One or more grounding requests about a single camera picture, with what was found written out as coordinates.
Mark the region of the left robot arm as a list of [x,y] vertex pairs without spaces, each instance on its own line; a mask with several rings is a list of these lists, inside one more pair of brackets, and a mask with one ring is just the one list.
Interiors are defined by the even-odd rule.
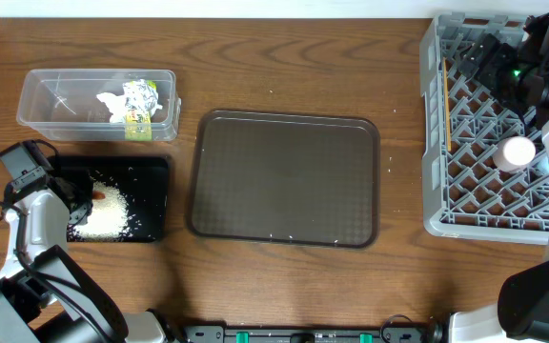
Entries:
[[0,270],[0,342],[176,341],[157,312],[122,313],[68,254],[68,228],[92,208],[87,172],[17,172],[0,208],[10,226]]

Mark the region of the wooden chopstick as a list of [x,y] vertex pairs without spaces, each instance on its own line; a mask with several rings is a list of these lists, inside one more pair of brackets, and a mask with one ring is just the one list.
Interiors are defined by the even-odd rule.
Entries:
[[444,114],[445,114],[445,133],[446,133],[446,151],[450,152],[452,149],[452,131],[451,131],[451,117],[450,117],[450,105],[449,105],[449,90],[448,90],[448,68],[446,58],[443,57],[441,61],[442,77],[443,77],[443,91],[444,91]]

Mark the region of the orange carrot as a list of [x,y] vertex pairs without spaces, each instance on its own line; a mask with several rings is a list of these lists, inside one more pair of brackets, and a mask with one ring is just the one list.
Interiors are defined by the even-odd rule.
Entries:
[[106,195],[103,192],[100,191],[93,191],[92,192],[92,199],[93,200],[102,200],[106,197]]

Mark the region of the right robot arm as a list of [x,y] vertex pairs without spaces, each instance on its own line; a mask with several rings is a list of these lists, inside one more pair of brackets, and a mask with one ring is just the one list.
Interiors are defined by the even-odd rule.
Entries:
[[[487,33],[470,45],[460,72],[495,93],[517,111],[536,109],[549,162],[549,43],[547,36],[530,35],[520,49]],[[549,342],[549,238],[543,263],[510,276],[495,305],[452,315],[450,342]]]

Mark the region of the white pink cup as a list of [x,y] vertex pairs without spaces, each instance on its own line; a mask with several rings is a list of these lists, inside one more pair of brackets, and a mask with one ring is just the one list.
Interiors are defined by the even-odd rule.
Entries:
[[514,136],[497,143],[493,161],[500,171],[513,173],[528,166],[535,155],[536,147],[530,139],[524,136]]

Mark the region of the white tissue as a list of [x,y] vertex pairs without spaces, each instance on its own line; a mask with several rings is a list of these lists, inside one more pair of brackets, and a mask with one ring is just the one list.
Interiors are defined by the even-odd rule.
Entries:
[[102,92],[96,95],[96,98],[102,102],[109,112],[111,123],[125,123],[126,115],[131,110],[141,110],[154,116],[157,110],[162,110],[163,106],[157,103],[154,96],[143,96],[140,94],[115,95],[110,92]]

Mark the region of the green snack wrapper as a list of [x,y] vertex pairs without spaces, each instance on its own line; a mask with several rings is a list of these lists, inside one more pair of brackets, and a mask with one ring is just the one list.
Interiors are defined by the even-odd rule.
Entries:
[[138,79],[123,84],[125,98],[125,139],[150,141],[153,139],[152,116],[161,109],[156,84]]

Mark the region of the white rice pile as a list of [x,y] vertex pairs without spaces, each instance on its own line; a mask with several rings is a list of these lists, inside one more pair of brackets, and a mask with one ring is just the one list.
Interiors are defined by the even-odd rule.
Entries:
[[103,192],[102,200],[92,200],[92,211],[86,224],[70,230],[71,237],[77,241],[122,241],[132,237],[129,204],[115,186],[95,181],[93,190]]

